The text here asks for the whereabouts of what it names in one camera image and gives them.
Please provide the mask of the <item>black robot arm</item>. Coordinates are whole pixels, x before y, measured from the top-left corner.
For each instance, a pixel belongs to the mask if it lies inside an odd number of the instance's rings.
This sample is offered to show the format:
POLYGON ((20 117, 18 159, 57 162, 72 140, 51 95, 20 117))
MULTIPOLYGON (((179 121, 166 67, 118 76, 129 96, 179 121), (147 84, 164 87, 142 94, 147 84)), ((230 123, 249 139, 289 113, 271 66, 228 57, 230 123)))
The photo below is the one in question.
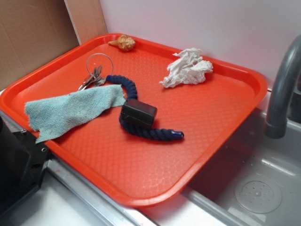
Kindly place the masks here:
POLYGON ((42 184, 50 151, 26 131, 12 132, 0 120, 0 216, 36 193, 42 184))

